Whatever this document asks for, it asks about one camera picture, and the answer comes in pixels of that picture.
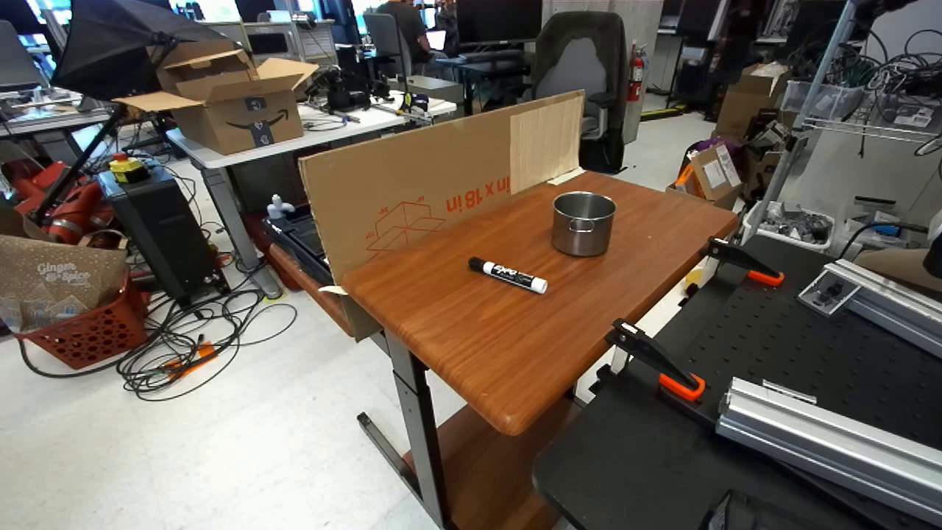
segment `marker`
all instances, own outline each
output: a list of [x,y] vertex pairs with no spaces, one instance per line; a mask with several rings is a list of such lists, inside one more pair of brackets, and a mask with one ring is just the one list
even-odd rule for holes
[[532,294],[547,294],[550,291],[550,283],[541,280],[541,278],[532,278],[532,273],[522,273],[522,270],[513,270],[513,269],[503,269],[497,263],[486,263],[479,257],[467,258],[467,269],[472,270],[479,270],[486,278],[495,278],[501,283],[510,283],[510,285],[517,285],[517,288],[526,288]]

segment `black table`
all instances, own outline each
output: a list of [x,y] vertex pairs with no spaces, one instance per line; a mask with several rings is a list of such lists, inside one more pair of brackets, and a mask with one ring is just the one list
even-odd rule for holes
[[747,247],[788,273],[784,288],[741,283],[741,270],[721,266],[657,336],[673,360],[710,381],[704,407],[688,411],[660,397],[645,369],[622,370],[541,453],[538,491],[592,530],[700,526],[726,491],[754,498],[794,526],[922,526],[725,442],[700,419],[716,414],[735,375],[816,394],[828,410],[942,448],[942,363],[850,311],[821,319],[807,310],[799,291],[824,257],[768,238]]

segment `desk leg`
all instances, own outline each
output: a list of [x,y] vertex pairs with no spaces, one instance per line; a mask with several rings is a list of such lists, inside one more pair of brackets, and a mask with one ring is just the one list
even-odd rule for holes
[[210,197],[213,197],[213,204],[214,204],[214,210],[233,238],[233,250],[236,250],[236,263],[238,263],[241,273],[254,273],[254,283],[264,291],[264,298],[280,298],[282,294],[280,283],[273,280],[272,269],[261,269],[255,245],[241,225],[238,197],[230,182],[230,172],[202,169],[202,180],[205,180],[205,192],[210,192]]
[[413,356],[413,350],[397,336],[386,336],[386,350],[392,356],[392,375],[395,375],[395,389],[404,407],[416,475],[410,475],[410,464],[404,462],[404,457],[395,453],[388,439],[379,432],[379,428],[367,414],[358,414],[358,423],[370,435],[370,442],[379,448],[379,453],[392,462],[392,467],[413,488],[417,488],[417,498],[423,509],[432,515],[432,520],[439,526],[451,526],[432,394],[423,381],[428,369],[422,364],[422,360]]

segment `black chair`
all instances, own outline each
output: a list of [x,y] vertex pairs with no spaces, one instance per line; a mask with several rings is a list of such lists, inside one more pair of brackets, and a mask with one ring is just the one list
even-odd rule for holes
[[560,11],[532,55],[532,93],[585,92],[579,166],[617,174],[625,155],[628,45],[616,11]]

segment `gray floor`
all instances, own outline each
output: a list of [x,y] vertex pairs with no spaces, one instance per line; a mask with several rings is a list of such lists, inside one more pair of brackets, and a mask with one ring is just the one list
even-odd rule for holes
[[[710,130],[698,114],[642,124],[622,180],[666,188],[682,146]],[[14,342],[0,342],[0,526],[432,526],[354,422],[370,411],[406,448],[388,360],[350,342],[307,294],[276,304],[298,310],[291,329],[245,348],[217,381],[170,403],[135,401],[113,370],[40,381]],[[286,322],[289,310],[272,310],[247,339]],[[439,422],[463,407],[436,376],[432,394]]]

